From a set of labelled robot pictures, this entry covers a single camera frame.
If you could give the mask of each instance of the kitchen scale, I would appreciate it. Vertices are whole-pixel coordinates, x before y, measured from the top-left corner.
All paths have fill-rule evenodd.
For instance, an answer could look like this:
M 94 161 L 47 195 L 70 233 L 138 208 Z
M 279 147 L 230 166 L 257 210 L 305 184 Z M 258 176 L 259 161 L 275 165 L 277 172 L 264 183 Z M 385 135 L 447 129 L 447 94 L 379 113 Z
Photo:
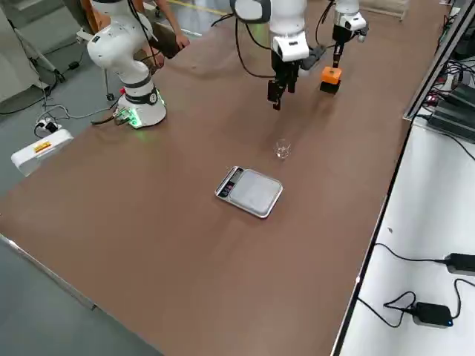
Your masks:
M 233 167 L 215 191 L 216 197 L 265 219 L 279 199 L 282 184 L 271 177 Z

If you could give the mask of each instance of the small glass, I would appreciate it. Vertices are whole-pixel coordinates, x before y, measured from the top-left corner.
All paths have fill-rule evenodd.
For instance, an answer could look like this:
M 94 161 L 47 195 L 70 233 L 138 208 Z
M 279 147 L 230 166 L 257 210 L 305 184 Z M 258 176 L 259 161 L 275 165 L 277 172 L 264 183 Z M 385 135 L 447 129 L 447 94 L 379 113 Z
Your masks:
M 280 159 L 286 159 L 290 155 L 290 142 L 286 139 L 279 139 L 275 143 L 275 154 Z

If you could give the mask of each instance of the white desk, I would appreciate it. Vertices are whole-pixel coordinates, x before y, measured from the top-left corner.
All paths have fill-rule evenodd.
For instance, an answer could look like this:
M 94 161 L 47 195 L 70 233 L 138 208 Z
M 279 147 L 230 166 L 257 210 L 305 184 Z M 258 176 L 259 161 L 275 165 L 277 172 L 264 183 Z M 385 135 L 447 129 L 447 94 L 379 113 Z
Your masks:
M 462 143 L 475 154 L 475 145 Z M 474 235 L 475 162 L 452 139 L 415 126 L 377 242 L 404 257 L 443 258 L 475 254 Z M 383 303 L 409 290 L 419 301 L 444 304 L 455 314 L 457 277 L 442 265 L 398 260 L 376 246 L 359 297 L 393 324 L 400 314 Z M 418 326 L 410 315 L 392 329 L 357 302 L 340 355 L 473 355 L 475 289 L 460 283 L 459 290 L 462 314 L 450 329 Z

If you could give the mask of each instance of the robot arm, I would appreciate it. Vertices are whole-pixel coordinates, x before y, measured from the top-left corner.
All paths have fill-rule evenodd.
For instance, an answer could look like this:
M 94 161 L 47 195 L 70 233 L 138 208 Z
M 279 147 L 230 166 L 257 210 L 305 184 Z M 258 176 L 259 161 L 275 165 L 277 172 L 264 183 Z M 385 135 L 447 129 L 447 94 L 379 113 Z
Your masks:
M 333 67 L 338 67 L 344 44 L 356 35 L 364 39 L 367 23 L 359 12 L 358 0 L 330 0 L 326 11 L 334 4 Z M 236 18 L 246 24 L 269 23 L 275 79 L 269 81 L 268 99 L 280 110 L 284 91 L 288 88 L 293 93 L 298 74 L 315 66 L 327 49 L 326 46 L 312 49 L 307 43 L 304 18 L 307 0 L 230 0 L 230 5 Z
M 130 0 L 92 0 L 92 6 L 111 17 L 111 24 L 88 43 L 91 59 L 118 75 L 125 95 L 118 101 L 117 115 L 134 128 L 154 125 L 166 115 L 159 91 L 148 67 L 134 54 L 153 36 L 150 21 L 137 13 Z

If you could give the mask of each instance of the orange block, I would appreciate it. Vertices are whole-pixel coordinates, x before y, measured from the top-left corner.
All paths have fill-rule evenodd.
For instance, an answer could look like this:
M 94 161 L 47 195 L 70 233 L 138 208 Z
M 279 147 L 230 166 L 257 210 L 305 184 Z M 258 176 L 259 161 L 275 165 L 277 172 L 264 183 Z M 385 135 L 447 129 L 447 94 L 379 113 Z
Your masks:
M 321 81 L 324 83 L 337 85 L 340 82 L 341 69 L 334 67 L 325 67 L 321 73 Z

